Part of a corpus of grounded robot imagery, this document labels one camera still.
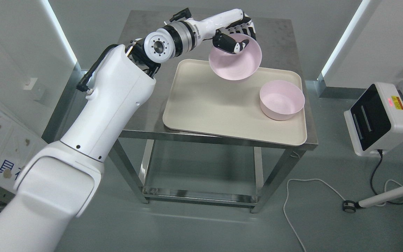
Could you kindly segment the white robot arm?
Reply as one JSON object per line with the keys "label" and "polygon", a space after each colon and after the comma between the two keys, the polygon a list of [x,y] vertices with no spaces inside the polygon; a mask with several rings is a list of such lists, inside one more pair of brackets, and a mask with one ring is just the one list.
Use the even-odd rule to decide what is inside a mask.
{"label": "white robot arm", "polygon": [[21,170],[16,195],[0,212],[0,252],[53,252],[69,222],[91,202],[104,161],[135,111],[155,88],[160,64],[188,52],[218,30],[244,18],[221,13],[196,21],[187,9],[145,38],[109,46],[79,83],[87,103],[60,140],[40,150]]}

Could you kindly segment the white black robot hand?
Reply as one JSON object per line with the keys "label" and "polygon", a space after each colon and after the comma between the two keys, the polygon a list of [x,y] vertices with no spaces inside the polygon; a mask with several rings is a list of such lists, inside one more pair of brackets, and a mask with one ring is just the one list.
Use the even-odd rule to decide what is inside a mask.
{"label": "white black robot hand", "polygon": [[241,9],[229,10],[203,19],[199,28],[200,39],[212,40],[214,47],[229,54],[239,54],[249,44],[249,39],[237,42],[231,34],[245,34],[256,39],[254,23]]}

